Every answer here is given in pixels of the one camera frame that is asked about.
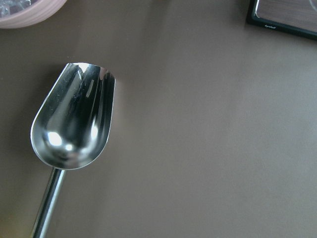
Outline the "metal ice scoop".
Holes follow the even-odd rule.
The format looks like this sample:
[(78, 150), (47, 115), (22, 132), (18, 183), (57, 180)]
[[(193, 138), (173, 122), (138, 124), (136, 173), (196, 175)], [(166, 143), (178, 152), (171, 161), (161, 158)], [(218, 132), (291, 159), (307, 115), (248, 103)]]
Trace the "metal ice scoop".
[(31, 145), (52, 173), (31, 237), (46, 236), (66, 172), (91, 164), (105, 148), (115, 82), (103, 67), (68, 63), (38, 110), (31, 126)]

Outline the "black wood-top stand base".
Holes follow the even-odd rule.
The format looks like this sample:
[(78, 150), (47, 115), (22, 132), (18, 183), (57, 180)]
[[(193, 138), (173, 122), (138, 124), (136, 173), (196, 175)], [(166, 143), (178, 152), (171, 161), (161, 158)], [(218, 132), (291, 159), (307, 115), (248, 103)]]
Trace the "black wood-top stand base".
[(309, 39), (317, 39), (315, 0), (251, 0), (249, 24)]

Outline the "pink bowl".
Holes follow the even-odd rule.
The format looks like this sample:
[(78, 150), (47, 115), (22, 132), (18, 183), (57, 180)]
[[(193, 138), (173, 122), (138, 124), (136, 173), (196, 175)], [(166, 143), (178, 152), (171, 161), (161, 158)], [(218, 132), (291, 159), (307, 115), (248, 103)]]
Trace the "pink bowl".
[(66, 0), (2, 0), (1, 29), (15, 29), (40, 23), (53, 16)]

